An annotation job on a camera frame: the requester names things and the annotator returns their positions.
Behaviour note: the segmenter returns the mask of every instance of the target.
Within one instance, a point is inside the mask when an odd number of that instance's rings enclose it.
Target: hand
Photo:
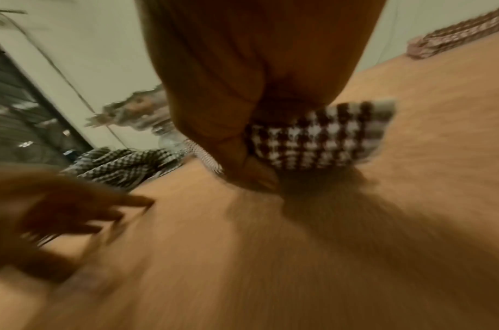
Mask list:
[[[53,171],[0,168],[0,267],[13,265],[29,275],[61,282],[78,264],[39,249],[23,234],[93,234],[93,220],[119,221],[115,207],[149,207],[154,200],[129,195]]]

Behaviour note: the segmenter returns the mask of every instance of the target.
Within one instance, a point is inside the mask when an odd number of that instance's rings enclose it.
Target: black and white checkered cloth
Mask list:
[[[61,173],[132,190],[153,176],[162,176],[180,167],[182,158],[182,154],[164,149],[136,151],[105,147],[83,154]]]

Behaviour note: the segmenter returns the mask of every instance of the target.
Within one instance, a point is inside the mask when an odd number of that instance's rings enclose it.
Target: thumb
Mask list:
[[[229,180],[257,182],[270,190],[278,189],[275,170],[249,154],[241,135],[214,144],[198,144],[222,166]]]

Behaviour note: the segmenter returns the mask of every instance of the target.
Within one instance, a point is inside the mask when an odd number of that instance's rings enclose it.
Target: wall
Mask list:
[[[405,52],[407,40],[499,6],[499,0],[389,0],[357,70]],[[28,10],[12,17],[47,50],[97,111],[135,90],[158,84],[145,53],[132,0],[0,0],[0,8]],[[20,33],[0,28],[0,42],[52,103],[95,146],[157,147],[147,132],[84,128],[91,112],[56,77]]]

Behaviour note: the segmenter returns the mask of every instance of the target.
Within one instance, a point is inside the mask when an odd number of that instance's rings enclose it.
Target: window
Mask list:
[[[0,49],[0,162],[66,167],[90,149]]]

